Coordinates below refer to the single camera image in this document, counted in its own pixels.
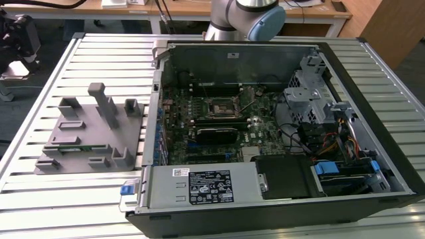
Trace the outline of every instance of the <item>motherboard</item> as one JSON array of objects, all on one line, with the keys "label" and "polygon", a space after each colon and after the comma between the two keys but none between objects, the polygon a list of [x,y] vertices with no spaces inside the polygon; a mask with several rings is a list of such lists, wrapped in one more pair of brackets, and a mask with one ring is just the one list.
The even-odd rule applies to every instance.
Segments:
[{"label": "motherboard", "polygon": [[272,113],[278,93],[236,85],[167,88],[163,96],[168,165],[244,162],[285,153]]}]

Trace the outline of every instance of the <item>power supply label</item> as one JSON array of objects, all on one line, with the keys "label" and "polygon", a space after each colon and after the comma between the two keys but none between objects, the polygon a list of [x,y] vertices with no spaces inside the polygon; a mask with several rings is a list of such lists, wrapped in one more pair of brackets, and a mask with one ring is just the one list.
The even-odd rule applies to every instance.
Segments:
[{"label": "power supply label", "polygon": [[229,170],[189,173],[189,202],[192,205],[234,202]]}]

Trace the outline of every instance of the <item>metal slotted table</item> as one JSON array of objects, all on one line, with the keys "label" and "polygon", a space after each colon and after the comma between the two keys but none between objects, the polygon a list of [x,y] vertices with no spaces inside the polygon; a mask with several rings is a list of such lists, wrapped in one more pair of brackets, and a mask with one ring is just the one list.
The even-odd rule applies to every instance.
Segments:
[{"label": "metal slotted table", "polygon": [[[73,39],[0,161],[0,238],[140,239],[143,233],[119,210],[120,186],[140,177],[144,132],[136,170],[116,173],[35,175],[35,162],[60,116],[61,97],[93,104],[87,87],[103,82],[115,103],[149,103],[152,45],[157,39],[201,40],[200,36],[87,34]],[[281,37],[274,41],[325,41],[416,170],[425,179],[425,109],[366,43],[356,39]],[[336,90],[345,99],[342,90]],[[148,107],[143,126],[147,125]],[[356,223],[317,225],[197,238],[424,238],[425,204],[385,210]]]}]

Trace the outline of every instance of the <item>circuit board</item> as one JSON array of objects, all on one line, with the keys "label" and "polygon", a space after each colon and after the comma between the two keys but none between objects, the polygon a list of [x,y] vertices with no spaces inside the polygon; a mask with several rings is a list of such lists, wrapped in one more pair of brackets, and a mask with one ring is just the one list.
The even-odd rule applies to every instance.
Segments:
[{"label": "circuit board", "polygon": [[[241,153],[244,147],[257,147],[261,155],[285,153],[280,132],[270,114],[277,98],[274,92],[265,92],[260,86],[242,86],[233,97],[201,95],[204,97],[194,96],[190,89],[169,88],[164,91],[168,165],[214,163],[214,155],[224,156],[225,162],[244,162]],[[232,143],[198,144],[196,131],[208,127],[200,127],[196,121],[214,122],[218,119],[244,121],[241,124],[246,128],[237,130],[236,141]],[[220,128],[218,123],[213,125],[214,128]],[[206,155],[209,160],[193,160]]]}]

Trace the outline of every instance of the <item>blue connector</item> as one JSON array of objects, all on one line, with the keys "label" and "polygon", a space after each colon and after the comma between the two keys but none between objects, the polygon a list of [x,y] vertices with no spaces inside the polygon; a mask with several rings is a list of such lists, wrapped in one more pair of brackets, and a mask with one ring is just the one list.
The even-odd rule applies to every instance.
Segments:
[{"label": "blue connector", "polygon": [[225,153],[225,160],[228,161],[230,159],[233,153]]},{"label": "blue connector", "polygon": [[340,173],[337,164],[334,162],[320,162],[314,165],[317,175]]},{"label": "blue connector", "polygon": [[376,160],[372,160],[370,161],[370,165],[372,165],[372,167],[373,167],[373,170],[376,171],[376,172],[378,172],[380,171],[380,165],[378,165],[378,162],[376,161]]},{"label": "blue connector", "polygon": [[121,196],[133,195],[135,194],[135,185],[123,185],[120,194],[121,194]]}]

